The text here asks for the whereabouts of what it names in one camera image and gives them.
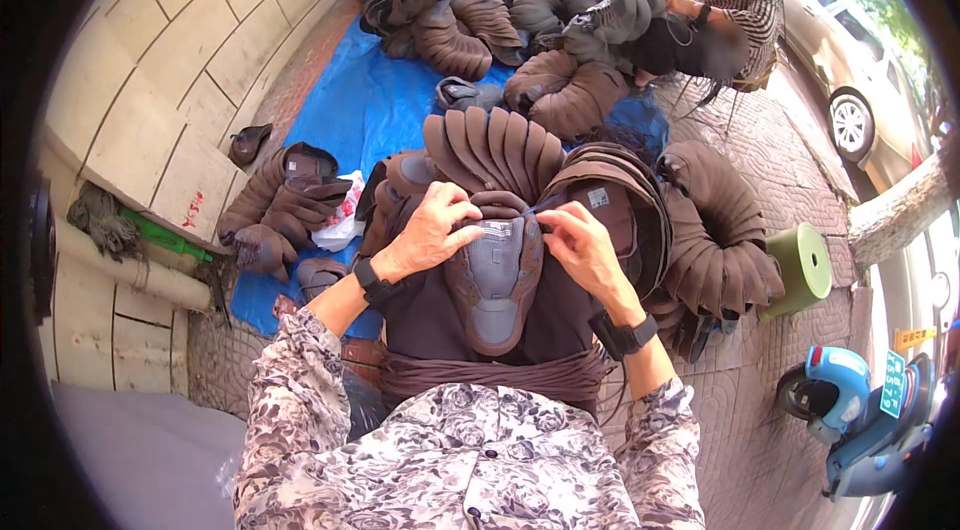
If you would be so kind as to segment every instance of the shoe label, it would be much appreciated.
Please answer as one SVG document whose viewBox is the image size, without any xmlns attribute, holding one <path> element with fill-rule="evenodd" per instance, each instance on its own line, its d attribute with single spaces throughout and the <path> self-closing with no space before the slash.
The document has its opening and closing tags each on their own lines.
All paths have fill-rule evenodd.
<svg viewBox="0 0 960 530">
<path fill-rule="evenodd" d="M 482 227 L 484 234 L 498 238 L 509 238 L 514 233 L 513 227 L 507 222 L 486 222 Z"/>
<path fill-rule="evenodd" d="M 590 199 L 590 208 L 596 209 L 604 206 L 605 204 L 610 204 L 610 197 L 607 196 L 607 189 L 604 187 L 597 188 L 596 190 L 591 190 L 586 193 L 588 199 Z"/>
</svg>

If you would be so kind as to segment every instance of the hand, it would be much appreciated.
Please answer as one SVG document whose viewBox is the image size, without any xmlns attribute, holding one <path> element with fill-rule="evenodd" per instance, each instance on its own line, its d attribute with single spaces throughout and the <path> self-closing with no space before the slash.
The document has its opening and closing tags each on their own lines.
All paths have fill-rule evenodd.
<svg viewBox="0 0 960 530">
<path fill-rule="evenodd" d="M 687 17 L 696 17 L 700 14 L 702 4 L 691 0 L 665 0 L 668 13 L 677 13 Z"/>
<path fill-rule="evenodd" d="M 581 288 L 600 299 L 617 325 L 634 327 L 646 314 L 637 292 L 620 269 L 614 243 L 604 224 L 573 200 L 552 211 L 536 214 L 550 226 L 543 242 Z"/>
<path fill-rule="evenodd" d="M 433 182 L 423 196 L 424 201 L 400 235 L 370 260 L 376 275 L 390 284 L 438 266 L 459 248 L 483 236 L 483 229 L 475 225 L 450 233 L 453 224 L 463 219 L 483 219 L 463 188 Z"/>
</svg>

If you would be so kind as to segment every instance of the black watch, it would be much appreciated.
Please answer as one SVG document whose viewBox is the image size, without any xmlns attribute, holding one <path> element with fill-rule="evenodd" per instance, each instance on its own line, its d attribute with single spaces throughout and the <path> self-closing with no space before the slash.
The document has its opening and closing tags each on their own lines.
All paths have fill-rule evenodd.
<svg viewBox="0 0 960 530">
<path fill-rule="evenodd" d="M 370 260 L 366 257 L 357 259 L 353 264 L 353 274 L 357 276 L 357 281 L 363 287 L 364 300 L 369 303 L 369 306 L 379 309 L 381 305 L 403 290 L 406 284 L 403 282 L 390 284 L 387 280 L 381 280 L 369 263 Z"/>
<path fill-rule="evenodd" d="M 713 7 L 703 3 L 702 7 L 700 8 L 700 14 L 697 15 L 697 19 L 693 22 L 693 27 L 696 30 L 700 30 L 707 24 L 707 18 L 710 17 L 712 10 L 714 10 Z"/>
<path fill-rule="evenodd" d="M 594 316 L 590 320 L 590 328 L 606 348 L 606 352 L 614 361 L 623 361 L 627 355 L 639 351 L 644 344 L 649 343 L 659 329 L 657 320 L 648 315 L 637 327 L 615 326 L 607 312 Z"/>
</svg>

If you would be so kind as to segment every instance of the white plastic bag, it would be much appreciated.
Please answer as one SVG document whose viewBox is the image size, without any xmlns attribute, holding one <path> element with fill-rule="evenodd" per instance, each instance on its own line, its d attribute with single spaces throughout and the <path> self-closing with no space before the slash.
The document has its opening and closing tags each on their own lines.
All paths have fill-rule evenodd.
<svg viewBox="0 0 960 530">
<path fill-rule="evenodd" d="M 336 215 L 328 219 L 325 225 L 311 236 L 315 245 L 330 251 L 346 248 L 355 236 L 363 235 L 363 229 L 366 225 L 354 219 L 357 201 L 360 200 L 360 195 L 366 185 L 363 174 L 360 173 L 360 170 L 357 170 L 352 174 L 339 177 L 353 180 L 353 186 L 347 191 L 347 197 L 343 199 L 343 203 L 337 207 Z"/>
</svg>

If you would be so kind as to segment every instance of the tiled wall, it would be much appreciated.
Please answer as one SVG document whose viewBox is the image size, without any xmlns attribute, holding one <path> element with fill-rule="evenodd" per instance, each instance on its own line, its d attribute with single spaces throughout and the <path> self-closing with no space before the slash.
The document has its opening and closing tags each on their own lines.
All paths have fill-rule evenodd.
<svg viewBox="0 0 960 530">
<path fill-rule="evenodd" d="M 54 314 L 38 329 L 47 378 L 187 396 L 186 311 L 64 253 L 56 259 Z"/>
<path fill-rule="evenodd" d="M 95 0 L 45 115 L 54 207 L 66 211 L 79 175 L 215 248 L 217 218 L 246 181 L 229 137 L 336 1 Z"/>
</svg>

